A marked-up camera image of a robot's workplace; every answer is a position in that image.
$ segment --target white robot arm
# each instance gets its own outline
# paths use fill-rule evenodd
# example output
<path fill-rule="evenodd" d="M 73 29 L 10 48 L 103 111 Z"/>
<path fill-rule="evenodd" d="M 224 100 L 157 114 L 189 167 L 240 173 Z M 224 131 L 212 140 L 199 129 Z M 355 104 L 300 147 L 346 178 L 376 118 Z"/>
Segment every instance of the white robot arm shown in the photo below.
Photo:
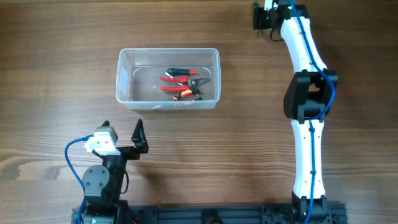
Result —
<path fill-rule="evenodd" d="M 311 219 L 316 221 L 325 216 L 327 210 L 321 139 L 325 116 L 334 98 L 337 74 L 327 69 L 318 54 L 304 5 L 296 5 L 294 0 L 266 0 L 264 8 L 260 8 L 255 3 L 253 29 L 270 29 L 272 40 L 272 33 L 277 30 L 292 59 L 295 73 L 284 98 L 284 112 L 291 119 L 295 137 L 296 180 L 292 203 L 299 210 L 296 220 L 308 222 L 306 214 L 312 212 Z M 318 90 L 310 91 L 310 85 Z M 307 205 L 312 203 L 313 210 L 308 210 Z"/>

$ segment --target plastic bin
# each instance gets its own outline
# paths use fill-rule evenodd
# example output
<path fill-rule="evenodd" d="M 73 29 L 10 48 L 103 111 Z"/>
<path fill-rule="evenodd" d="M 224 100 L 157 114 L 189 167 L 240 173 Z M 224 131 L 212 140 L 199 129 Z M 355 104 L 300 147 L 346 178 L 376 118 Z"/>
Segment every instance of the plastic bin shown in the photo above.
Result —
<path fill-rule="evenodd" d="M 177 93 L 159 89 L 178 86 L 159 79 L 168 68 L 186 68 L 199 74 L 189 78 L 211 78 L 198 88 L 203 100 L 189 96 L 174 101 Z M 116 77 L 116 98 L 130 110 L 212 109 L 221 95 L 220 55 L 217 49 L 123 49 Z"/>

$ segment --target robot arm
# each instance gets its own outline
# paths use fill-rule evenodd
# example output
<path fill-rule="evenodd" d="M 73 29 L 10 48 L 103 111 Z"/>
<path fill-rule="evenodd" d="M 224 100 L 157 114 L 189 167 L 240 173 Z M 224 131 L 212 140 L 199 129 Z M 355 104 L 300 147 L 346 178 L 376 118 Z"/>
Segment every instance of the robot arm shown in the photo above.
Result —
<path fill-rule="evenodd" d="M 272 30 L 271 39 L 274 30 L 280 33 L 295 72 L 284 98 L 285 115 L 292 120 L 296 154 L 296 180 L 292 192 L 293 211 L 296 212 L 292 214 L 291 222 L 304 221 L 307 213 L 310 213 L 307 205 L 312 200 L 310 221 L 323 220 L 327 215 L 327 207 L 322 182 L 321 139 L 328 111 L 321 111 L 329 109 L 326 106 L 332 99 L 337 74 L 327 70 L 318 54 L 310 31 L 310 17 L 304 5 L 296 5 L 294 0 L 266 0 L 264 8 L 260 8 L 258 3 L 254 3 L 253 28 L 257 31 Z M 318 90 L 310 91 L 311 85 Z"/>
<path fill-rule="evenodd" d="M 81 210 L 73 210 L 71 223 L 126 223 L 135 220 L 136 214 L 130 209 L 127 201 L 120 200 L 123 177 L 129 177 L 126 164 L 129 160 L 139 160 L 141 154 L 148 153 L 148 143 L 142 120 L 139 119 L 131 136 L 134 146 L 116 147 L 118 135 L 108 121 L 98 127 L 94 135 L 87 140 L 87 151 L 100 157 L 102 165 L 94 165 L 83 175 L 85 186 L 85 203 Z"/>

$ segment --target wood grain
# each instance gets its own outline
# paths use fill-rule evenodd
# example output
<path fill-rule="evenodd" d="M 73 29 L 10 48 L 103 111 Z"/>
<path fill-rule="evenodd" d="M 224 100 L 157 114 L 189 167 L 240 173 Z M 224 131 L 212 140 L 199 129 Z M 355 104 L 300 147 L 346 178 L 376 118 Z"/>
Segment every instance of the wood grain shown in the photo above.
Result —
<path fill-rule="evenodd" d="M 303 1 L 312 34 L 339 74 L 322 142 L 330 200 L 350 223 L 398 220 L 397 1 Z M 82 192 L 65 145 L 108 119 L 128 141 L 144 120 L 149 153 L 129 162 L 131 205 L 286 202 L 294 137 L 283 114 L 286 45 L 252 29 L 251 1 L 0 6 L 0 222 L 68 223 Z M 116 101 L 126 47 L 215 47 L 214 110 L 129 111 Z M 79 175 L 100 161 L 70 149 Z"/>

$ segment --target black handle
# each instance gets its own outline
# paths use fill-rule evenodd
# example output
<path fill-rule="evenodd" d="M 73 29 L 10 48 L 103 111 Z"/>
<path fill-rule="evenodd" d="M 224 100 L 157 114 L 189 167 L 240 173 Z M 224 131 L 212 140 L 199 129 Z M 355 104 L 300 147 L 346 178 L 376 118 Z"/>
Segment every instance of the black handle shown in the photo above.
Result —
<path fill-rule="evenodd" d="M 169 69 L 167 69 L 167 73 L 169 73 L 172 76 L 189 75 L 190 70 L 189 69 L 180 69 L 180 68 L 169 68 Z"/>

